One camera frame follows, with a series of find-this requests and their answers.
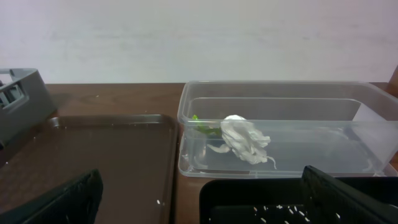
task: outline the plastic storage bin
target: plastic storage bin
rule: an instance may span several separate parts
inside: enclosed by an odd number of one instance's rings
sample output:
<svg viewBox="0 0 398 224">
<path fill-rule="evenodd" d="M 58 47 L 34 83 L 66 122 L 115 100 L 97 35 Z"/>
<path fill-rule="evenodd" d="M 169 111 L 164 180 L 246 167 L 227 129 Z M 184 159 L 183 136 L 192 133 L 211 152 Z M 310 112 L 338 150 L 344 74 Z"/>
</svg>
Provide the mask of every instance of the plastic storage bin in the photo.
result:
<svg viewBox="0 0 398 224">
<path fill-rule="evenodd" d="M 277 169 L 271 160 L 252 165 L 208 147 L 225 141 L 198 130 L 219 128 L 232 114 L 270 136 L 264 149 Z M 307 165 L 334 176 L 383 175 L 398 150 L 398 99 L 368 83 L 189 82 L 178 120 L 187 176 L 300 177 Z"/>
</svg>

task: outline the brown tray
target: brown tray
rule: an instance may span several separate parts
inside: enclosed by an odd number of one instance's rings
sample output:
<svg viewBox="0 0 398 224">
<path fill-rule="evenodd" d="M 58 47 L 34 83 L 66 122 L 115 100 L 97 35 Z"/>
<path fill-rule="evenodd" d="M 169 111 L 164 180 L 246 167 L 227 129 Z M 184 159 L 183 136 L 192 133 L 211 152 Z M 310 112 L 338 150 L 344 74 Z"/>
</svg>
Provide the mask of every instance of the brown tray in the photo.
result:
<svg viewBox="0 0 398 224">
<path fill-rule="evenodd" d="M 162 115 L 53 118 L 23 147 L 0 153 L 9 159 L 0 213 L 97 168 L 104 191 L 95 223 L 168 223 L 177 136 L 176 122 Z"/>
</svg>

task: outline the wooden table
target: wooden table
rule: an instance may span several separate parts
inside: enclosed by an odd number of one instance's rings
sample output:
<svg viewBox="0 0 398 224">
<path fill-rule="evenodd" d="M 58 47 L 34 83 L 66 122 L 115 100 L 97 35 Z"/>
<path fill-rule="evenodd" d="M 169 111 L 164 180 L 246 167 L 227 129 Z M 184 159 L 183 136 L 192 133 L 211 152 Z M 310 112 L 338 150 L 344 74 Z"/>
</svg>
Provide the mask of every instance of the wooden table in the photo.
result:
<svg viewBox="0 0 398 224">
<path fill-rule="evenodd" d="M 373 83 L 392 95 L 397 88 Z M 47 85 L 59 116 L 166 114 L 177 118 L 183 83 Z M 391 164 L 398 169 L 398 156 Z M 175 169 L 175 223 L 199 223 L 199 191 L 211 179 L 185 177 Z"/>
</svg>

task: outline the container rim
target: container rim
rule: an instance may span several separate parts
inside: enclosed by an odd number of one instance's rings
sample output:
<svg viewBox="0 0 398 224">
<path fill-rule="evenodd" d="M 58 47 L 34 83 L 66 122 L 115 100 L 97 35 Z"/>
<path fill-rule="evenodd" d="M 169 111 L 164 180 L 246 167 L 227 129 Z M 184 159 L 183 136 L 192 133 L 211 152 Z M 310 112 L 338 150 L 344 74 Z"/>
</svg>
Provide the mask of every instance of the container rim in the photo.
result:
<svg viewBox="0 0 398 224">
<path fill-rule="evenodd" d="M 195 123 L 206 123 L 206 124 L 215 124 L 215 123 L 220 123 L 221 121 L 223 121 L 223 119 L 199 119 L 199 120 L 195 120 L 192 118 L 189 118 L 187 116 L 184 115 L 183 113 L 183 107 L 186 104 L 186 100 L 187 100 L 187 96 L 188 96 L 188 92 L 190 89 L 190 85 L 192 84 L 220 84 L 220 83 L 224 83 L 224 84 L 238 84 L 238 83 L 242 83 L 242 84 L 268 84 L 268 83 L 274 83 L 274 84 L 278 84 L 278 83 L 286 83 L 286 84 L 329 84 L 329 85 L 361 85 L 361 86 L 365 86 L 368 87 L 370 89 L 373 89 L 375 91 L 377 91 L 379 94 L 382 94 L 386 97 L 388 97 L 390 100 L 395 101 L 395 103 L 398 104 L 398 98 L 392 96 L 391 94 L 383 91 L 382 89 L 380 89 L 379 87 L 372 85 L 368 82 L 356 82 L 356 81 L 352 81 L 352 82 L 339 82 L 339 81 L 301 81 L 301 80 L 293 80 L 293 81 L 283 81 L 283 80 L 269 80 L 269 81 L 264 81 L 264 80 L 251 80 L 251 81 L 239 81 L 239 80 L 226 80 L 226 81 L 189 81 L 185 84 L 182 94 L 181 94 L 181 99 L 180 99 L 180 103 L 178 106 L 178 113 L 177 113 L 177 117 L 178 117 L 178 121 L 181 124 L 187 125 L 187 124 L 195 124 Z M 333 123 L 338 123 L 338 124 L 360 124 L 360 125 L 364 125 L 364 124 L 369 124 L 369 125 L 374 125 L 374 124 L 398 124 L 398 121 L 312 121 L 312 120 L 264 120 L 264 119 L 247 119 L 245 121 L 249 121 L 249 122 L 270 122 L 270 123 L 285 123 L 285 122 L 295 122 L 295 123 L 312 123 L 312 124 L 320 124 L 320 123 L 329 123 L 333 122 Z"/>
</svg>

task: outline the crumpled paper towel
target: crumpled paper towel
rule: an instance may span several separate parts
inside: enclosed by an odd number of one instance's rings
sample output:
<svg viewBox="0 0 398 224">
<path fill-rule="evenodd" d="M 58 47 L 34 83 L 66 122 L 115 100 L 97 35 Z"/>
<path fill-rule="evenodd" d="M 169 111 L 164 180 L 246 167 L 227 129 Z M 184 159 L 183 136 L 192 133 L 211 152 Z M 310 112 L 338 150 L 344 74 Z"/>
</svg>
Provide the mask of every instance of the crumpled paper towel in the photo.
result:
<svg viewBox="0 0 398 224">
<path fill-rule="evenodd" d="M 221 132 L 225 144 L 220 147 L 208 144 L 210 149 L 218 153 L 227 153 L 232 150 L 236 157 L 250 164 L 267 162 L 270 159 L 274 162 L 276 169 L 275 159 L 267 156 L 267 152 L 263 149 L 271 142 L 271 139 L 269 136 L 262 135 L 253 123 L 238 115 L 227 116 L 221 122 Z"/>
</svg>

